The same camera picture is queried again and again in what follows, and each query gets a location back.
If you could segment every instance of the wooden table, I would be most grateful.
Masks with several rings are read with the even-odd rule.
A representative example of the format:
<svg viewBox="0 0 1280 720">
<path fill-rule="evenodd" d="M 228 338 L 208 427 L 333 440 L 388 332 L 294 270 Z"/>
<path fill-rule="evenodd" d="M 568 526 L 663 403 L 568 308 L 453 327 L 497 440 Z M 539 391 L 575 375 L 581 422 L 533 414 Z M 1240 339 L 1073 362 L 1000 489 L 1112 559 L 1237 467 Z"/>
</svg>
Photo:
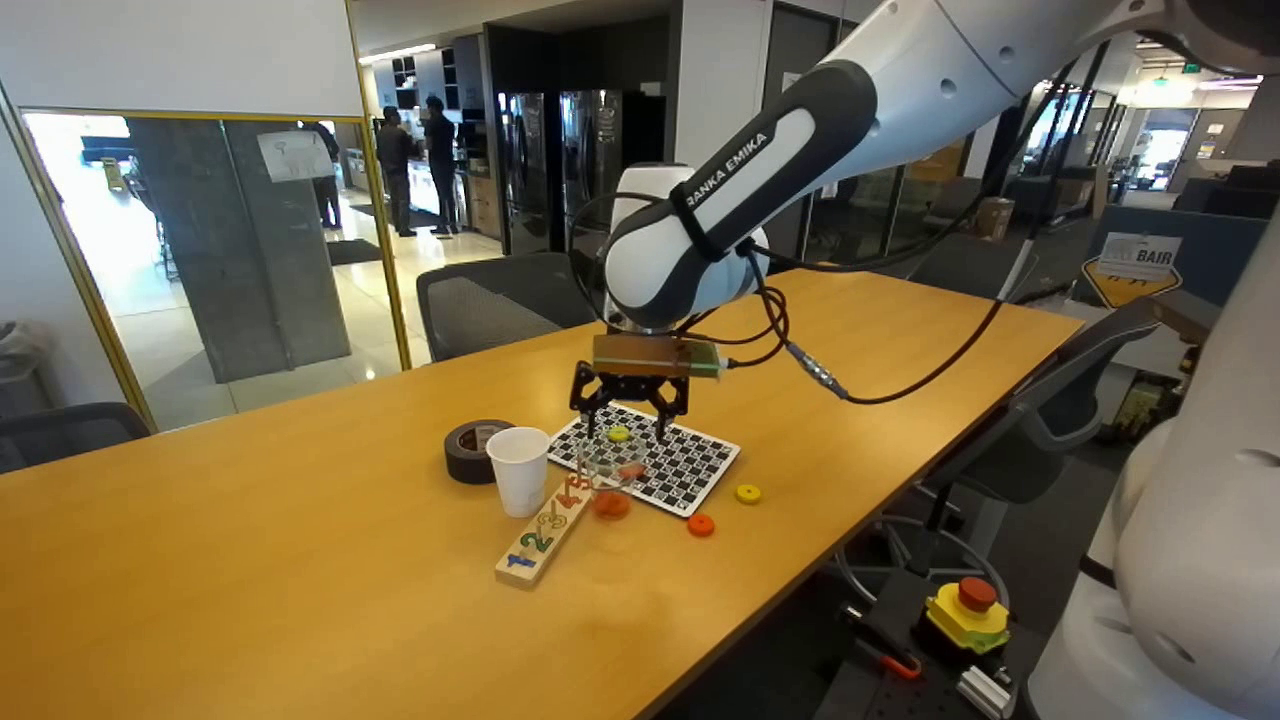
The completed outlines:
<svg viewBox="0 0 1280 720">
<path fill-rule="evenodd" d="M 950 358 L 985 305 L 882 277 L 781 282 L 857 391 Z M 758 301 L 707 332 L 761 327 Z M 745 456 L 721 538 L 583 522 L 539 590 L 491 575 L 520 522 L 453 484 L 477 415 L 562 427 L 587 327 L 0 481 L 0 716 L 635 716 L 799 583 L 1073 319 L 1007 308 L 929 391 L 847 410 L 793 362 L 696 386 Z M 748 507 L 732 484 L 763 484 Z"/>
</svg>

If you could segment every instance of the black chair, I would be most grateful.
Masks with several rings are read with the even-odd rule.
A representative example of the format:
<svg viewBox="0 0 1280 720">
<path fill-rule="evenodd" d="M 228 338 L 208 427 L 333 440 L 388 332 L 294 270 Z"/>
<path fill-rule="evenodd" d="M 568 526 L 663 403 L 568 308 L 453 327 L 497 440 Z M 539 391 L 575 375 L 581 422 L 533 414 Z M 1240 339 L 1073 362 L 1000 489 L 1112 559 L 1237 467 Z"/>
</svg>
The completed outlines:
<svg viewBox="0 0 1280 720">
<path fill-rule="evenodd" d="M 0 424 L 0 472 L 96 452 L 147 438 L 130 403 L 72 403 Z"/>
<path fill-rule="evenodd" d="M 565 251 L 433 270 L 417 277 L 417 305 L 433 362 L 592 319 Z"/>
<path fill-rule="evenodd" d="M 1066 293 L 1089 258 L 1095 221 L 1066 221 L 1036 236 L 1030 263 L 1020 270 L 1007 301 L 1030 305 L 1036 297 Z M 929 258 L 919 258 L 914 282 L 972 297 L 995 297 L 1020 258 L 1020 234 L 1004 239 L 950 236 Z"/>
<path fill-rule="evenodd" d="M 1042 374 L 1033 374 L 985 427 L 976 427 L 931 478 L 936 489 L 929 518 L 886 514 L 866 538 L 831 555 L 831 572 L 847 590 L 878 606 L 878 590 L 894 572 L 917 572 L 936 583 L 958 575 L 987 575 L 1007 606 L 1000 572 L 987 563 L 991 541 L 1007 503 L 1036 502 L 1066 463 L 1066 452 L 1089 446 L 1100 434 L 1095 386 L 1110 362 L 1136 338 L 1158 327 L 1158 301 L 1133 301 L 1112 317 L 1075 332 Z M 944 529 L 950 502 L 969 489 L 985 502 L 972 522 L 976 541 L 961 541 Z"/>
</svg>

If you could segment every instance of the white cup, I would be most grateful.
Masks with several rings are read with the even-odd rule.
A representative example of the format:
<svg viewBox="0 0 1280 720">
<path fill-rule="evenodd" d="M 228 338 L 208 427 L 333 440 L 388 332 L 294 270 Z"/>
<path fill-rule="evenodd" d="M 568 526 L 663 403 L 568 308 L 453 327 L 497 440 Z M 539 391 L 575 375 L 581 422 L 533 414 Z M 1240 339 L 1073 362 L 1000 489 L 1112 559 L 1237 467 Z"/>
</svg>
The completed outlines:
<svg viewBox="0 0 1280 720">
<path fill-rule="evenodd" d="M 503 427 L 490 438 L 486 452 L 510 518 L 533 518 L 544 503 L 549 447 L 553 438 L 539 427 Z"/>
</svg>

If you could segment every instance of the yellow object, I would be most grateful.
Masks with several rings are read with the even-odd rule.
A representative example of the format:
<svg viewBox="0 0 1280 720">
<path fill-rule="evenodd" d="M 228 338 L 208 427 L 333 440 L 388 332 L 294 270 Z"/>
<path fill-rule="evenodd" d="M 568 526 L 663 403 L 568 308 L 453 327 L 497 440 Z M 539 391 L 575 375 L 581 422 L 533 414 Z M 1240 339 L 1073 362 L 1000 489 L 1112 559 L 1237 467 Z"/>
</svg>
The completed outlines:
<svg viewBox="0 0 1280 720">
<path fill-rule="evenodd" d="M 608 424 L 608 440 L 627 446 L 632 440 L 627 424 Z"/>
<path fill-rule="evenodd" d="M 1079 277 L 1110 308 L 1133 305 L 1140 297 L 1164 297 L 1183 283 L 1175 270 L 1169 270 L 1169 277 L 1158 277 L 1158 282 L 1133 282 L 1133 277 L 1110 277 L 1105 270 L 1095 270 L 1095 259 L 1089 259 Z"/>
<path fill-rule="evenodd" d="M 969 607 L 961 599 L 961 583 L 944 583 L 936 598 L 929 598 L 924 616 L 931 628 L 939 628 L 958 649 L 969 649 L 976 658 L 987 658 L 991 649 L 1007 644 L 1007 607 Z"/>
<path fill-rule="evenodd" d="M 763 489 L 761 484 L 735 484 L 732 496 L 745 502 L 745 503 L 761 503 Z"/>
</svg>

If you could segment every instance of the ceiling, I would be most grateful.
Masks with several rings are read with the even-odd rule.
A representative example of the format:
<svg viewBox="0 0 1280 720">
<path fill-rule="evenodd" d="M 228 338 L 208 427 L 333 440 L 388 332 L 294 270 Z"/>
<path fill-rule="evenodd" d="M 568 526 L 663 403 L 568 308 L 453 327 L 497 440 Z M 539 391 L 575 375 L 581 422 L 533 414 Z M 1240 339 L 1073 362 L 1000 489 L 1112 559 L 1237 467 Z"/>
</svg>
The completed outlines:
<svg viewBox="0 0 1280 720">
<path fill-rule="evenodd" d="M 351 0 L 359 57 L 450 39 L 480 26 L 592 28 L 663 16 L 671 0 Z"/>
</svg>

